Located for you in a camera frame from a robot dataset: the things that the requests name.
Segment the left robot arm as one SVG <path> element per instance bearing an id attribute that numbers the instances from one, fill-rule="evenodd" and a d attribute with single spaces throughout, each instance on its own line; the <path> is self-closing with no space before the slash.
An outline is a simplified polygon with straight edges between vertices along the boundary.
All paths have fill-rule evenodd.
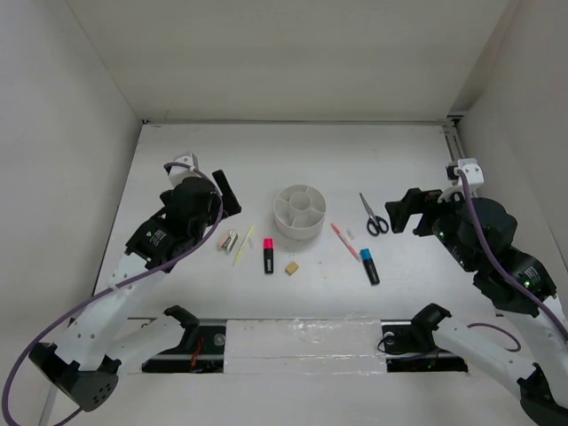
<path id="1" fill-rule="evenodd" d="M 107 402 L 128 368 L 142 367 L 163 351 L 190 351 L 197 344 L 200 322 L 179 305 L 139 331 L 117 337 L 177 263 L 200 247 L 221 220 L 241 212 L 222 170 L 214 171 L 212 179 L 192 168 L 186 171 L 161 194 L 162 207 L 127 241 L 106 289 L 80 305 L 79 315 L 55 342 L 34 343 L 28 354 L 84 412 Z"/>

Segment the yellow thin highlighter pen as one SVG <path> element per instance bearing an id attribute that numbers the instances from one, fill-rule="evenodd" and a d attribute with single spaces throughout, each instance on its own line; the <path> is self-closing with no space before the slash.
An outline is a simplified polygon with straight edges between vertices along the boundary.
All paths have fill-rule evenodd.
<path id="1" fill-rule="evenodd" d="M 236 266 L 237 263 L 239 263 L 243 253 L 246 250 L 247 245 L 249 244 L 250 238 L 253 235 L 254 231 L 255 231 L 255 227 L 256 225 L 253 223 L 249 228 L 247 233 L 245 234 L 245 237 L 243 238 L 243 241 L 241 243 L 241 246 L 239 247 L 239 250 L 237 251 L 235 258 L 233 260 L 233 266 Z"/>

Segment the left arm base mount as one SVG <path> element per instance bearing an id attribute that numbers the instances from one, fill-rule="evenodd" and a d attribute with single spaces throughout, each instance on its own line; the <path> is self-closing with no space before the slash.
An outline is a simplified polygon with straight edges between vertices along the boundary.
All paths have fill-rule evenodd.
<path id="1" fill-rule="evenodd" d="M 198 319 L 175 305 L 164 314 L 177 320 L 184 333 L 176 346 L 142 365 L 147 374 L 221 374 L 224 372 L 226 319 Z"/>

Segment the pink thin highlighter pen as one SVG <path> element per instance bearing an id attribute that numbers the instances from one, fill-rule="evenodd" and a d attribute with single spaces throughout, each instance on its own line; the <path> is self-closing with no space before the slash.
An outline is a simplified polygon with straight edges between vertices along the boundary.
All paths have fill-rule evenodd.
<path id="1" fill-rule="evenodd" d="M 342 244 L 349 250 L 350 254 L 355 258 L 357 262 L 361 262 L 359 253 L 357 250 L 351 245 L 351 243 L 347 240 L 347 238 L 343 235 L 341 230 L 334 224 L 330 224 L 332 230 L 334 231 L 335 235 L 339 238 Z"/>

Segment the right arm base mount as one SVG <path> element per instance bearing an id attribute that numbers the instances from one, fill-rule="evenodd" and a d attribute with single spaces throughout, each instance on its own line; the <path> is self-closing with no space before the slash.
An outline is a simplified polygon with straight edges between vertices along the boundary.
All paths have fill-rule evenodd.
<path id="1" fill-rule="evenodd" d="M 411 319 L 382 322 L 383 335 L 376 349 L 385 356 L 388 373 L 468 373 L 464 359 L 438 348 L 433 331 L 451 313 L 437 304 L 429 304 Z"/>

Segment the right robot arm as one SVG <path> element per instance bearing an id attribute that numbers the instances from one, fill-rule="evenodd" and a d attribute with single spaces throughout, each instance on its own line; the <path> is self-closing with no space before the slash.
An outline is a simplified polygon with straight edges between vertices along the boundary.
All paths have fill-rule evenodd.
<path id="1" fill-rule="evenodd" d="M 461 323 L 447 309 L 429 304 L 408 323 L 388 331 L 380 348 L 408 359 L 410 353 L 449 351 L 507 389 L 538 425 L 567 423 L 567 321 L 556 286 L 544 265 L 513 247 L 517 221 L 486 198 L 411 188 L 385 209 L 394 233 L 412 215 L 413 233 L 435 236 L 473 284 L 516 328 L 532 353 L 525 359 Z"/>

